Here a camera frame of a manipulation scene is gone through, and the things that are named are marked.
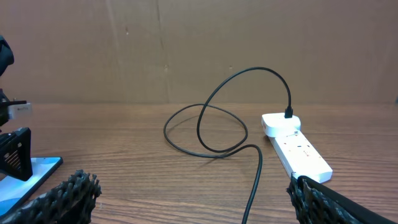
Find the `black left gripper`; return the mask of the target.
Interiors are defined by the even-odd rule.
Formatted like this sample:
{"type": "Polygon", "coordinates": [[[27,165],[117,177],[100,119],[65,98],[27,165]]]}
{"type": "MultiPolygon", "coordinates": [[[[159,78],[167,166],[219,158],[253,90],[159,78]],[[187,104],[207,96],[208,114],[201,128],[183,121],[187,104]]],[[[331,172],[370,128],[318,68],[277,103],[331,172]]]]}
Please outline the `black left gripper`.
{"type": "MultiPolygon", "coordinates": [[[[11,47],[1,36],[1,75],[14,63],[11,47]]],[[[11,101],[1,89],[1,126],[10,120],[8,107],[26,104],[26,100],[11,101]]],[[[30,159],[31,130],[19,128],[1,134],[1,173],[15,179],[27,181],[33,174],[30,159]]]]}

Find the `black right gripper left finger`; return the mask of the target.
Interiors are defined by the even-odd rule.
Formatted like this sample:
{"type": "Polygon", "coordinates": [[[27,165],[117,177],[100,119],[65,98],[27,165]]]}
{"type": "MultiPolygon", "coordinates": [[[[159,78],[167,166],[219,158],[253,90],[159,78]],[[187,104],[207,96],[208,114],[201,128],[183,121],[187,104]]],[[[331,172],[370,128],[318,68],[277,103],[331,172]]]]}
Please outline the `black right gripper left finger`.
{"type": "Polygon", "coordinates": [[[101,195],[97,175],[76,170],[68,180],[1,218],[2,224],[89,224],[101,195]]]}

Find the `Samsung Galaxy smartphone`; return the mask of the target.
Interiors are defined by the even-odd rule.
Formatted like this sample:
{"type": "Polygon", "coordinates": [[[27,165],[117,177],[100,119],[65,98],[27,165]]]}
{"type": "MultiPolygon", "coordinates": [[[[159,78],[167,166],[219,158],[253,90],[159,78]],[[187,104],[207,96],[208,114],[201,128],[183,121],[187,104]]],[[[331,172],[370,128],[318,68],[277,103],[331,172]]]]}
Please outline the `Samsung Galaxy smartphone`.
{"type": "Polygon", "coordinates": [[[31,157],[32,176],[27,181],[5,177],[1,181],[1,218],[12,213],[63,164],[62,157],[31,157]]]}

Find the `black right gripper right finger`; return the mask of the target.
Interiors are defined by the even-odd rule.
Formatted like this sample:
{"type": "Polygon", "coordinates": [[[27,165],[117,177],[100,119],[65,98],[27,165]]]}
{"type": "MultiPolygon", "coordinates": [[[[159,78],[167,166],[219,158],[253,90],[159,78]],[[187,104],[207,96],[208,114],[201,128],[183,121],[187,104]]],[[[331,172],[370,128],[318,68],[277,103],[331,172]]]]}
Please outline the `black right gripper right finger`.
{"type": "Polygon", "coordinates": [[[304,175],[290,178],[287,193],[301,224],[396,224],[304,175]]]}

